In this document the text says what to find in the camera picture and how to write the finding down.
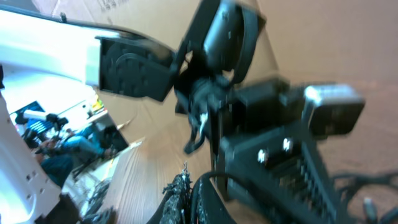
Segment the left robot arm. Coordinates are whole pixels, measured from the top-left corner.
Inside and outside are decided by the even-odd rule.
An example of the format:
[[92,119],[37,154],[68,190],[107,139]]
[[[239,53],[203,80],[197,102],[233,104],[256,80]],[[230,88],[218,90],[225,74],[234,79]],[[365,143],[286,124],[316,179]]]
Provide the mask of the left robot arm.
[[178,50],[165,55],[152,40],[129,31],[38,17],[31,34],[17,25],[11,10],[13,39],[24,37],[36,50],[45,39],[39,29],[61,28],[67,68],[83,64],[99,88],[135,98],[165,100],[173,90],[176,112],[188,117],[192,132],[184,151],[210,142],[213,167],[194,185],[179,174],[167,186],[151,222],[232,221],[222,204],[238,199],[275,223],[349,223],[333,182],[317,151],[316,140],[348,129],[332,113],[342,106],[343,86],[291,87],[273,78],[239,88],[251,65],[265,19],[231,1],[202,1]]

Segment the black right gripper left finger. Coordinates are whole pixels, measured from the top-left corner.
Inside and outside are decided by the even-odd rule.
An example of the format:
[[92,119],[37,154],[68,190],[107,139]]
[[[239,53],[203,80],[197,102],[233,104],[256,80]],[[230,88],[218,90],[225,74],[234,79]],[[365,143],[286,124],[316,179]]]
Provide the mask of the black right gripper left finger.
[[163,199],[151,216],[149,224],[186,224],[189,220],[191,179],[188,162],[173,181],[163,188]]

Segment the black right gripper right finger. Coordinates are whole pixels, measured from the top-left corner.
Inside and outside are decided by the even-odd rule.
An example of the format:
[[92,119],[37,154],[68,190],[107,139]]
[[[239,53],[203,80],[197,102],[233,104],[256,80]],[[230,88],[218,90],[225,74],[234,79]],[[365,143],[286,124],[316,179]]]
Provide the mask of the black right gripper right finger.
[[209,179],[194,185],[194,224],[236,224]]

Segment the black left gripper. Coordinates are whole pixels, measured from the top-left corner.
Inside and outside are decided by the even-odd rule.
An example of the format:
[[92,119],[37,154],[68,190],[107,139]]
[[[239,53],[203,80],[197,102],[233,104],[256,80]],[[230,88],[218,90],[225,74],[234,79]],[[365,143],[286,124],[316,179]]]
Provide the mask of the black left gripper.
[[301,86],[272,78],[227,90],[199,79],[177,83],[175,94],[176,112],[192,127],[184,150],[191,154],[209,140],[226,200],[239,200],[273,223],[345,222],[345,206],[302,121]]

